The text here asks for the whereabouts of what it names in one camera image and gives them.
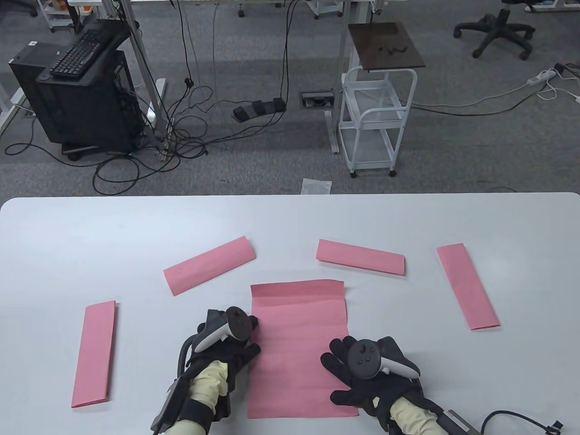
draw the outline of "black glove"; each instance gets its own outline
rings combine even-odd
[[[258,326],[258,319],[249,316],[252,330]],[[203,331],[205,323],[197,327],[197,334]],[[232,337],[212,344],[206,350],[195,353],[191,349],[191,356],[186,363],[186,357],[197,334],[189,337],[182,346],[177,365],[177,379],[170,388],[170,394],[161,413],[151,425],[155,433],[162,433],[171,427],[176,420],[189,420],[199,423],[209,432],[212,421],[220,421],[231,414],[230,393],[235,388],[235,376],[243,366],[249,363],[260,353],[260,346],[256,343],[248,345],[248,340],[236,340]],[[215,406],[215,414],[205,404],[189,397],[190,382],[195,379],[211,362],[221,361],[227,364],[227,390],[225,396],[219,396]]]
[[[248,316],[252,322],[252,330],[258,327],[258,319],[255,316]],[[205,328],[205,323],[200,323],[197,327],[197,333],[200,333]],[[191,343],[195,339],[195,335],[192,335],[184,343],[185,352],[191,346],[191,344],[186,345],[188,342]],[[200,353],[191,352],[191,357],[185,364],[187,370],[185,370],[185,375],[188,372],[197,372],[200,367],[203,370],[212,361],[221,361],[227,364],[227,390],[232,392],[235,389],[235,376],[242,370],[242,368],[253,360],[260,353],[260,346],[257,343],[252,343],[248,345],[249,340],[239,341],[232,337],[226,338],[224,341],[218,341],[210,346],[208,349]],[[181,370],[182,364],[177,368],[178,375]]]
[[[421,384],[393,373],[386,375],[380,372],[372,379],[357,378],[347,365],[349,349],[355,343],[356,340],[351,336],[342,341],[335,338],[330,342],[332,353],[325,353],[320,357],[324,368],[350,387],[348,391],[333,391],[330,400],[335,405],[364,409],[368,415],[377,417],[380,426],[388,432],[393,403],[400,397],[423,397]],[[379,398],[377,407],[373,404],[375,397]]]

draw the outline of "hand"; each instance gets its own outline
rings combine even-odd
[[[258,327],[258,319],[255,316],[249,316],[252,323],[252,330]],[[197,327],[197,333],[200,333],[205,328],[205,323],[200,323]],[[188,342],[193,340],[195,335],[188,339]],[[212,361],[221,361],[227,364],[227,384],[228,392],[231,393],[235,389],[235,376],[240,370],[253,360],[261,351],[260,346],[256,343],[248,345],[249,340],[236,340],[232,337],[226,338],[224,341],[218,341],[210,346],[208,349],[200,353],[191,352],[191,357],[187,361],[187,371],[192,371],[194,367],[200,365],[208,365]]]
[[[330,342],[332,353],[325,353],[320,357],[324,368],[350,387],[348,391],[333,391],[330,400],[335,405],[364,409],[368,415],[377,417],[381,427],[388,431],[393,403],[408,393],[422,396],[421,385],[393,373],[386,375],[380,372],[372,379],[357,378],[347,364],[349,349],[355,343],[356,340],[351,336],[343,340],[335,338]]]
[[[249,319],[254,330],[258,326],[258,319],[254,316],[249,316]],[[197,334],[204,328],[205,323],[200,324]],[[156,434],[167,427],[167,435],[207,434],[212,421],[219,421],[231,414],[230,392],[235,388],[235,377],[243,366],[260,353],[260,346],[256,343],[248,345],[249,340],[232,337],[217,341],[204,351],[195,353],[193,343],[197,334],[183,343],[177,380],[172,386],[172,395],[182,397],[183,394],[186,397],[167,399],[166,405],[177,403],[180,408],[162,411],[151,427]],[[192,348],[191,356],[186,363],[189,348]]]

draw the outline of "yellow sleeve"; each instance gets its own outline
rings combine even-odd
[[[391,418],[407,435],[447,435],[437,424],[437,416],[400,397],[391,406]]]
[[[213,361],[199,375],[191,381],[189,397],[202,402],[216,413],[216,404],[219,396],[227,394],[227,364]],[[175,422],[166,432],[166,435],[205,435],[205,430],[199,424],[189,420]]]

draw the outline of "caster wheel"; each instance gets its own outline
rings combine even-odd
[[[67,154],[67,158],[71,161],[71,162],[77,162],[80,158],[81,158],[81,153],[70,153]]]

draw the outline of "pink paper sheet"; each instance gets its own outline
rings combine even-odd
[[[250,367],[248,418],[358,415],[330,401],[334,390],[348,387],[320,363],[330,341],[349,333],[344,282],[253,285],[252,314],[262,352]]]
[[[86,308],[71,408],[107,401],[114,326],[114,300]]]
[[[171,292],[177,296],[255,259],[256,253],[248,239],[240,237],[165,269],[163,273]]]
[[[359,269],[405,275],[405,257],[403,255],[329,240],[320,239],[316,259],[327,263],[358,267]]]
[[[437,253],[469,328],[473,331],[499,326],[465,246],[462,243],[442,246],[437,248]]]

